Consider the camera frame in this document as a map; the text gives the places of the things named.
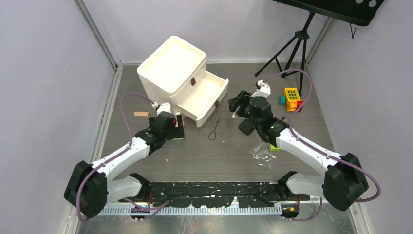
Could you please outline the black compact case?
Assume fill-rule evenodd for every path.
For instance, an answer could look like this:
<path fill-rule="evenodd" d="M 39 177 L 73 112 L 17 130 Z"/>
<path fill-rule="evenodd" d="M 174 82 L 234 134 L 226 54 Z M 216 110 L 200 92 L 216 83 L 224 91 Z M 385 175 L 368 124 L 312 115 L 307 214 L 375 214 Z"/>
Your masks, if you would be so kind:
<path fill-rule="evenodd" d="M 243 134 L 247 136 L 250 135 L 253 131 L 255 131 L 254 124 L 248 119 L 243 120 L 238 128 Z"/>

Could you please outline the white drawer organizer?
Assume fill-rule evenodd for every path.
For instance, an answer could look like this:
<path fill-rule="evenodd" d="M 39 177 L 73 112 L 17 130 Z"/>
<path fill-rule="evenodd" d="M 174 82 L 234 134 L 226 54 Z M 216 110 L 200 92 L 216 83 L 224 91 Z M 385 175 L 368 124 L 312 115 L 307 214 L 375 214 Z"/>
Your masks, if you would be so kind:
<path fill-rule="evenodd" d="M 137 68 L 150 100 L 170 104 L 173 114 L 182 114 L 202 127 L 221 104 L 229 84 L 207 71 L 204 51 L 178 36 L 169 37 Z"/>

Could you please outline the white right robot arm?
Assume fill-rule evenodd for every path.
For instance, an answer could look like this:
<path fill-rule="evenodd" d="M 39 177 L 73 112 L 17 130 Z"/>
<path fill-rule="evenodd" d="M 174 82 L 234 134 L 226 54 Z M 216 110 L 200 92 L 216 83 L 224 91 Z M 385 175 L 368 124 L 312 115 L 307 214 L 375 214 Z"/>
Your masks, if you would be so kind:
<path fill-rule="evenodd" d="M 263 142 L 291 153 L 318 172 L 318 176 L 287 173 L 278 181 L 278 194 L 282 199 L 291 200 L 298 194 L 318 196 L 337 210 L 345 211 L 369 189 L 357 156 L 340 155 L 302 137 L 286 122 L 273 116 L 266 98 L 240 93 L 228 104 L 231 112 L 245 118 L 239 126 L 244 134 L 256 131 Z"/>

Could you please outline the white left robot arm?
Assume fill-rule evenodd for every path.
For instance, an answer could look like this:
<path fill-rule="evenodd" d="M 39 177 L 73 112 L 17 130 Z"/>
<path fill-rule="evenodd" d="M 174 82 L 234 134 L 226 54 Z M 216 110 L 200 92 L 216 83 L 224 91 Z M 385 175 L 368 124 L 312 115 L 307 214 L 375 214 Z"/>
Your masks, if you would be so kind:
<path fill-rule="evenodd" d="M 169 140 L 185 136 L 183 116 L 174 114 L 169 103 L 150 101 L 157 115 L 148 119 L 149 125 L 132 133 L 127 125 L 129 141 L 108 156 L 75 165 L 64 192 L 64 198 L 76 209 L 81 222 L 97 216 L 103 208 L 118 200 L 134 198 L 143 202 L 150 198 L 150 182 L 137 173 L 124 179 L 116 177 L 125 169 L 161 149 Z"/>

